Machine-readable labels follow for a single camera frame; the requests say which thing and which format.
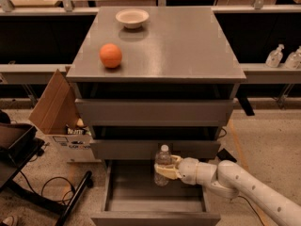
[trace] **white bottle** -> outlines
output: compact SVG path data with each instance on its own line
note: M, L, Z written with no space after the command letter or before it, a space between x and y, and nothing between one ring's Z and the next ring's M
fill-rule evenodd
M171 153L167 145L162 145L161 150L159 150L155 156L155 163L160 166L170 165L172 163ZM169 182L169 179L165 176L155 172L154 173L154 182L158 186L166 186Z
M272 68L278 67L278 65L283 57L283 54L281 52L282 49L284 49L284 45L280 44L276 50L273 50L269 54L268 58L265 61L265 64Z
M285 60L284 66L288 69L296 70L301 66L301 46L295 51L291 52Z

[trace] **open cardboard box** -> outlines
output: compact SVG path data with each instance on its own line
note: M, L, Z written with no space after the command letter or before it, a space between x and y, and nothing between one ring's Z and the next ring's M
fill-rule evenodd
M37 128L58 148L67 162L100 162L90 149L90 135L67 135L79 119L75 95L65 77L57 70L29 116Z

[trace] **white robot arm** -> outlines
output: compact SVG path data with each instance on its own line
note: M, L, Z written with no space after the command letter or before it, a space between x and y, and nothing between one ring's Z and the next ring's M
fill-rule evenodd
M243 192L278 225L301 225L301 207L298 204L277 193L236 163L226 160L217 166L190 157L172 157L172 166L161 168L155 165L155 170L169 179L180 178L185 184L206 186L214 194L228 199Z

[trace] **metal tabletop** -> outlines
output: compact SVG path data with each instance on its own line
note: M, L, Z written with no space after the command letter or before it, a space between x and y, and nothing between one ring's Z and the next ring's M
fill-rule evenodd
M231 83L246 79L210 7L147 7L137 30L115 16L125 7L100 8L67 75L72 82ZM116 69L106 69L99 50L115 43Z

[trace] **floor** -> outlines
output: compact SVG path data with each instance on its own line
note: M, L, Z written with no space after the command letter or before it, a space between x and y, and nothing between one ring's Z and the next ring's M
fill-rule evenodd
M221 149L226 148L256 178L301 205L301 100L287 100L286 109L280 110L273 99L252 99L255 116L247 117L237 104L227 127L227 135L220 138ZM30 122L28 116L31 104L28 100L0 100L0 108L16 122ZM44 138L41 132L37 137ZM91 216L101 210L105 173L99 163L66 163L57 148L50 144L45 154L30 162L23 169L30 184L37 191L50 178L68 178L75 186L87 170L93 173L93 188L85 190L65 225L94 225ZM25 188L21 174L15 181ZM44 189L43 195L53 200L61 200L69 190L63 180L53 180ZM254 203L259 217L242 198L230 200L209 192L211 211L220 214L218 226L276 225ZM55 225L57 215L25 202L5 190L0 194L0 218L7 215L20 216L20 226Z

